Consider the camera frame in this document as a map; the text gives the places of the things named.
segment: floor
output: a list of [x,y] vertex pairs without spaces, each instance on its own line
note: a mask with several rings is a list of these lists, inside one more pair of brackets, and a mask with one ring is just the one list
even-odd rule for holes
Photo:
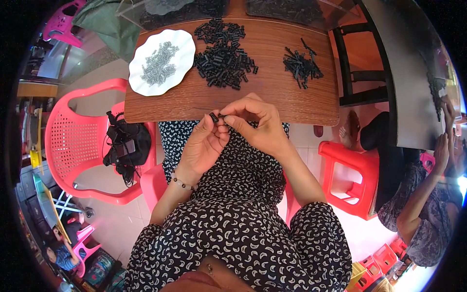
[[[128,78],[127,63],[109,53],[107,47],[93,33],[84,35],[83,40],[84,44],[81,49],[70,51],[69,60],[67,60],[61,76],[66,82],[63,82],[63,86],[59,88],[58,97],[111,78]],[[366,83],[358,85],[355,90],[358,92],[376,86],[378,84]],[[70,102],[69,106],[76,109],[79,114],[98,116],[105,115],[105,112],[110,110],[112,105],[122,101],[124,101],[123,93],[108,91],[92,97],[75,99]],[[295,145],[303,162],[320,183],[323,181],[324,159],[318,154],[318,145],[321,141],[339,141],[339,127],[345,122],[350,109],[342,108],[340,124],[336,127],[325,127],[324,134],[320,138],[314,135],[312,125],[290,125],[290,140]],[[387,103],[381,103],[354,107],[353,110],[358,114],[363,127],[379,112],[389,110],[389,106]],[[160,163],[164,158],[160,136],[156,140],[156,145],[157,163]],[[337,195],[345,192],[353,181],[361,181],[359,173],[344,166],[336,167],[335,177],[340,182],[333,186],[333,191]],[[111,193],[121,192],[125,189],[122,178],[114,173],[113,168],[105,166],[95,167],[84,172],[76,182],[79,188],[95,188]],[[142,228],[149,223],[151,214],[144,197],[140,196],[124,206],[110,205],[95,199],[79,199],[79,201],[84,207],[92,207],[96,212],[95,216],[86,219],[96,228],[92,234],[94,239],[102,244],[105,251],[115,259],[120,260],[126,267],[136,238]],[[286,201],[283,200],[278,208],[280,215],[285,218]],[[396,234],[388,231],[378,218],[365,221],[336,207],[333,208],[346,234],[352,261],[366,258],[377,251],[385,242],[390,243],[396,237]]]

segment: fingernail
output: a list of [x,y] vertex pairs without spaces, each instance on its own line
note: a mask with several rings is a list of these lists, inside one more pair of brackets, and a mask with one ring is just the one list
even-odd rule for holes
[[234,123],[235,119],[234,119],[233,117],[231,117],[231,116],[228,115],[228,116],[226,116],[226,117],[224,118],[224,121],[225,121],[227,124],[230,125],[230,124],[233,124],[233,123]]

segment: black bag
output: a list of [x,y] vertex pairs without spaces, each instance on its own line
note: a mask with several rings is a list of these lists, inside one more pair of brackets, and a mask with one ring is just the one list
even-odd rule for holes
[[141,177],[134,167],[143,165],[148,159],[151,135],[143,123],[129,124],[125,122],[125,119],[117,120],[122,114],[114,117],[112,112],[107,112],[110,122],[107,136],[112,143],[107,142],[111,148],[104,156],[103,163],[105,166],[115,165],[116,171],[122,175],[125,184],[132,186],[134,173],[136,172],[136,175]]

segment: gray patterned shirt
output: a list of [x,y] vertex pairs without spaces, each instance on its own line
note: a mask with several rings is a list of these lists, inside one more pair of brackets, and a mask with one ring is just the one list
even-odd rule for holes
[[[397,217],[410,195],[427,176],[428,172],[421,163],[407,166],[405,178],[396,194],[378,211],[378,218],[387,229],[400,235],[397,230]],[[405,243],[406,252],[415,264],[431,267],[439,263],[453,235],[446,204],[454,203],[460,210],[462,200],[458,185],[438,183],[433,189],[420,213],[420,226],[411,242]]]

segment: blue striped shirt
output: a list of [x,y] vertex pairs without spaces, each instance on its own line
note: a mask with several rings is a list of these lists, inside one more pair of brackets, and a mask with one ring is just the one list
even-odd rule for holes
[[71,271],[73,270],[76,266],[78,266],[79,263],[73,264],[71,262],[71,254],[70,252],[66,249],[65,245],[63,244],[59,249],[56,250],[57,253],[57,260],[55,263],[65,271]]

